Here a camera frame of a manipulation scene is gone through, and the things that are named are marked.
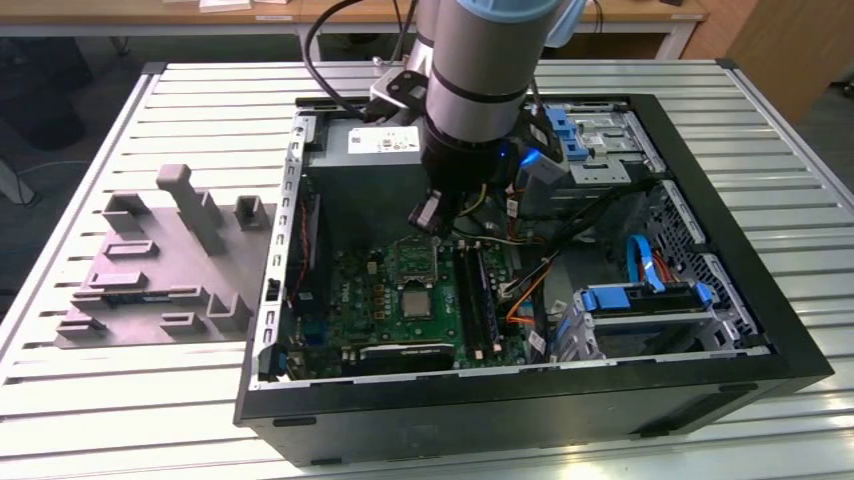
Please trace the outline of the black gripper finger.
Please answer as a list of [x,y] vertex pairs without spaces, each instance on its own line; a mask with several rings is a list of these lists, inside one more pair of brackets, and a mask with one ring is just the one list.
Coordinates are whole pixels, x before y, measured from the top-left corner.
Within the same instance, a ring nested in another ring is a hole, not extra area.
[[444,206],[443,194],[430,191],[408,215],[410,225],[427,235],[443,235]]
[[463,210],[466,199],[466,193],[460,191],[448,191],[442,195],[442,210],[440,210],[440,224],[439,224],[439,234],[448,235],[452,230],[452,226],[459,215],[459,212]]

